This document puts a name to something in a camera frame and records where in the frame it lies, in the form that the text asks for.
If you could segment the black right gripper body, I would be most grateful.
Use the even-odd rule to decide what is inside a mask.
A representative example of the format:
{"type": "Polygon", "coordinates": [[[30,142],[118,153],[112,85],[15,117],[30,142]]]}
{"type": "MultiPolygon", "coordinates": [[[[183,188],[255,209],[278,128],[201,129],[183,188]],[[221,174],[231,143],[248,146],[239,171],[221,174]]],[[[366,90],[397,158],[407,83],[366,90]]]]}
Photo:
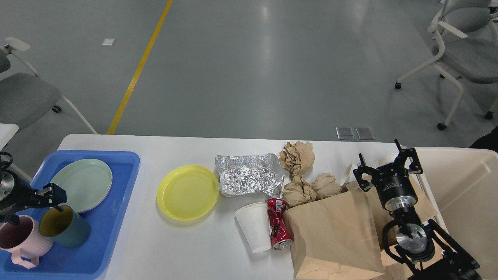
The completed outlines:
{"type": "Polygon", "coordinates": [[[405,167],[386,164],[375,170],[378,173],[372,176],[372,183],[384,209],[392,212],[416,205],[418,197],[410,182],[409,171],[405,167]]]}

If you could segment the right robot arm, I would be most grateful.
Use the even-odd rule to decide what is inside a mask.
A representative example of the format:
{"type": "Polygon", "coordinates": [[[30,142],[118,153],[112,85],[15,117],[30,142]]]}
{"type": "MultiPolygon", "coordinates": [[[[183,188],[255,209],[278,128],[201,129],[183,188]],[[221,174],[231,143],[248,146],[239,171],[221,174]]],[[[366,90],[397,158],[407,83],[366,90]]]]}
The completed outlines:
{"type": "Polygon", "coordinates": [[[392,218],[382,229],[382,248],[410,269],[412,280],[480,280],[480,264],[443,227],[434,219],[422,223],[409,175],[422,174],[423,168],[416,149],[395,144],[398,154],[391,163],[371,167],[359,154],[360,165],[352,171],[363,192],[375,188],[392,218]]]}

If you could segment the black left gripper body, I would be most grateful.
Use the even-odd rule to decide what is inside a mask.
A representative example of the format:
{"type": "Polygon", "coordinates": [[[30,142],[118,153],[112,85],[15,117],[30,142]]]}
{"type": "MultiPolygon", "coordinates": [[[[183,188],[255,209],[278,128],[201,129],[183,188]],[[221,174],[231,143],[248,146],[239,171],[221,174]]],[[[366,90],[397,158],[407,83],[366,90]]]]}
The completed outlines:
{"type": "Polygon", "coordinates": [[[0,188],[0,216],[10,218],[14,213],[34,208],[36,190],[24,179],[14,172],[5,170],[1,172],[0,188]]]}

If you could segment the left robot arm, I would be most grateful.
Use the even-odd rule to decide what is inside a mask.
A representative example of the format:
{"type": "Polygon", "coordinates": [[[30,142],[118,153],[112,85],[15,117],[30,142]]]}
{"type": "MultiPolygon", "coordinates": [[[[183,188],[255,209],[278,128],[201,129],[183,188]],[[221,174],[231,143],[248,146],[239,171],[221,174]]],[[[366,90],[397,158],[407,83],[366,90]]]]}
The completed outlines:
{"type": "Polygon", "coordinates": [[[8,158],[1,161],[1,199],[0,222],[20,225],[17,212],[31,208],[51,207],[59,212],[63,211],[63,204],[67,202],[67,193],[55,183],[48,183],[41,190],[32,186],[15,172],[8,168],[13,164],[13,157],[7,152],[1,156],[8,158]]]}

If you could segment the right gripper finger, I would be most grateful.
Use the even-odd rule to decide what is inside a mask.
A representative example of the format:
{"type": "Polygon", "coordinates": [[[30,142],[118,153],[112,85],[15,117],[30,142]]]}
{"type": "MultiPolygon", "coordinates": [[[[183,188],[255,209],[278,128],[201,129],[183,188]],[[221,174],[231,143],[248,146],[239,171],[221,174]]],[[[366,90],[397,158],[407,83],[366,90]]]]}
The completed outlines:
{"type": "Polygon", "coordinates": [[[366,164],[362,154],[359,154],[359,159],[360,159],[360,165],[353,170],[353,174],[361,190],[363,190],[363,192],[366,193],[374,185],[372,184],[371,181],[363,179],[363,175],[366,174],[373,178],[376,175],[376,169],[366,164]]]}
{"type": "Polygon", "coordinates": [[[404,174],[423,174],[423,168],[421,166],[418,154],[415,148],[403,148],[400,142],[395,139],[395,145],[398,149],[398,154],[394,159],[394,166],[401,170],[404,174]],[[410,160],[409,168],[406,168],[406,161],[410,160]]]}

